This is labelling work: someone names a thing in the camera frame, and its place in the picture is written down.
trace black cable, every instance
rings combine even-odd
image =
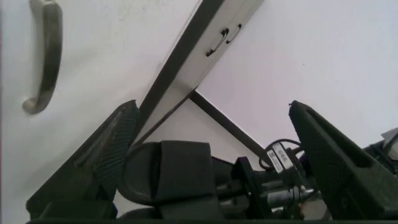
[[[394,143],[398,140],[398,132],[392,137],[392,139],[386,144],[386,146],[383,148],[383,152],[388,154],[391,150],[391,147],[394,145]]]
[[[300,144],[298,141],[294,141],[294,140],[291,140],[291,139],[278,139],[278,140],[276,140],[276,141],[273,141],[271,144],[269,144],[269,145],[264,149],[264,154],[263,154],[262,156],[259,156],[259,165],[260,165],[260,167],[263,168],[265,171],[271,171],[271,170],[274,170],[274,168],[273,168],[272,166],[266,167],[265,165],[263,165],[261,161],[264,161],[264,162],[265,162],[265,160],[264,160],[264,159],[261,159],[261,158],[264,158],[265,156],[267,156],[267,152],[268,152],[269,150],[272,149],[272,146],[273,146],[273,145],[279,143],[279,144],[283,147],[282,142],[288,142],[288,143],[291,143],[291,144],[295,144],[296,146],[299,146],[299,147],[301,146],[301,144]]]

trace sticker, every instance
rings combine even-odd
[[[272,148],[274,148],[276,155],[278,156],[281,163],[284,165],[285,169],[293,167],[292,161],[289,159],[284,148],[282,148],[282,146],[279,143],[273,145]]]
[[[274,151],[273,150],[268,151],[267,155],[268,155],[269,159],[271,160],[272,164],[274,165],[276,172],[278,172],[278,174],[281,173],[284,170],[284,168],[278,161],[278,158],[275,155]]]

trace black strap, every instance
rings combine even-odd
[[[162,141],[161,145],[162,159],[156,201],[173,202],[215,195],[208,143]]]

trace metal handle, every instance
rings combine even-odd
[[[241,31],[241,28],[242,28],[242,24],[239,24],[238,25],[238,31],[236,32],[236,34],[232,37],[232,39],[231,40],[227,40],[225,43],[226,44],[229,44],[229,43],[231,43],[232,42],[232,40],[234,40],[235,39],[235,37],[237,36],[237,34],[239,33],[239,31]]]
[[[221,31],[221,35],[223,35],[223,37],[221,38],[220,42],[217,44],[217,46],[214,49],[210,49],[207,53],[206,56],[209,57],[210,55],[212,55],[214,52],[217,51],[218,47],[220,47],[220,45],[224,42],[226,36],[229,33],[229,29],[225,28],[223,29],[223,31]]]
[[[43,33],[43,75],[37,96],[25,100],[22,107],[29,114],[43,111],[50,103],[57,83],[62,54],[62,10],[53,0],[30,0],[38,32]]]

